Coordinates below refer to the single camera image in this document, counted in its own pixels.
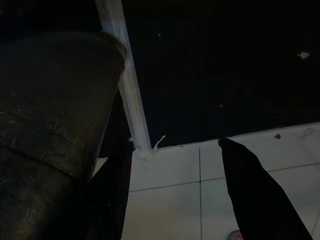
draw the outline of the dark background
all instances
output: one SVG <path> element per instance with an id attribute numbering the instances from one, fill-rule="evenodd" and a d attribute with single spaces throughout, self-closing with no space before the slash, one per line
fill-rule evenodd
<path id="1" fill-rule="evenodd" d="M 251 3 L 122 4 L 152 145 L 163 135 L 160 147 L 320 121 L 318 32 Z M 102 29 L 93 0 L 11 0 L 0 8 L 2 44 Z M 129 136 L 118 93 L 100 156 Z"/>

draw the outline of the tile grout line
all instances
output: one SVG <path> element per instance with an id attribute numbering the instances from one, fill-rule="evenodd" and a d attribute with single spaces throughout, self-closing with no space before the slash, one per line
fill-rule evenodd
<path id="1" fill-rule="evenodd" d="M 273 173 L 273 172 L 282 171 L 282 170 L 303 168 L 303 167 L 316 166 L 316 165 L 320 165 L 320 162 L 309 163 L 309 164 L 299 165 L 299 166 L 284 167 L 284 168 L 279 168 L 279 169 L 274 169 L 274 170 L 268 170 L 267 172 L 268 173 Z M 199 149 L 199 181 L 189 181 L 189 182 L 176 183 L 176 184 L 165 185 L 165 186 L 156 186 L 156 187 L 149 187 L 149 188 L 131 190 L 131 191 L 129 191 L 129 193 L 139 192 L 139 191 L 144 191 L 144 190 L 151 190 L 151 189 L 161 189 L 161 188 L 167 188 L 167 187 L 174 187 L 174 186 L 180 186 L 180 185 L 186 185 L 186 184 L 195 184 L 195 183 L 199 183 L 199 182 L 207 182 L 207 181 L 226 179 L 226 177 L 222 176 L 222 177 L 216 177 L 216 178 L 210 178 L 210 179 L 201 180 L 201 169 L 200 168 L 201 168 L 201 164 L 200 164 L 200 149 Z"/>
<path id="2" fill-rule="evenodd" d="M 200 190 L 200 240 L 202 240 L 202 194 L 201 194 L 201 153 L 199 147 L 199 190 Z"/>
<path id="3" fill-rule="evenodd" d="M 319 218 L 320 218 L 320 210 L 319 210 L 319 212 L 318 212 L 318 216 L 316 217 L 314 226 L 313 226 L 313 228 L 312 228 L 311 236 L 314 234 L 314 232 L 315 232 L 315 230 L 316 230 L 316 226 L 317 226 L 317 224 L 318 224 L 318 222 L 319 222 Z"/>
<path id="4" fill-rule="evenodd" d="M 269 170 L 269 171 L 267 171 L 267 172 L 268 172 L 268 173 L 272 173 L 272 172 L 281 171 L 281 170 L 296 169 L 296 168 L 308 167 L 308 166 L 315 166 L 315 165 L 320 165 L 320 162 L 309 163 L 309 164 L 304 164 L 304 165 L 299 165 L 299 166 L 289 166 L 289 167 L 284 167 L 284 168 Z"/>
<path id="5" fill-rule="evenodd" d="M 165 185 L 165 186 L 156 186 L 156 187 L 149 187 L 149 188 L 131 190 L 131 191 L 129 191 L 129 193 L 140 192 L 140 191 L 145 191 L 145 190 L 152 190 L 152 189 L 163 189 L 163 188 L 167 188 L 167 187 L 175 187 L 175 186 L 181 186 L 181 185 L 187 185 L 187 184 L 196 184 L 196 183 L 199 183 L 199 181 L 189 181 L 189 182 L 177 183 L 177 184 L 171 184 L 171 185 Z"/>

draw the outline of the tiled wall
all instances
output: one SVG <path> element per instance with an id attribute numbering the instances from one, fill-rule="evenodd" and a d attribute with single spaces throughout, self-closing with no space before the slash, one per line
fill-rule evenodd
<path id="1" fill-rule="evenodd" d="M 320 124 L 232 139 L 258 156 L 320 240 Z M 225 240 L 237 228 L 216 140 L 134 153 L 123 240 Z"/>

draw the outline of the black cylinder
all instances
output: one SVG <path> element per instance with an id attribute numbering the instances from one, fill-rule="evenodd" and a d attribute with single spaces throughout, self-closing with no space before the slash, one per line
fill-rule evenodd
<path id="1" fill-rule="evenodd" d="M 126 50 L 55 32 L 0 50 L 0 239 L 57 239 L 92 176 Z"/>

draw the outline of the white speck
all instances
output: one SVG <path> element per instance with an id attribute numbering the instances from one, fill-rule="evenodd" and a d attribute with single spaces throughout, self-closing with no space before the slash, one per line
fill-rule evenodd
<path id="1" fill-rule="evenodd" d="M 303 51 L 300 54 L 298 54 L 298 56 L 300 56 L 302 59 L 306 59 L 307 57 L 310 56 L 310 54 Z"/>

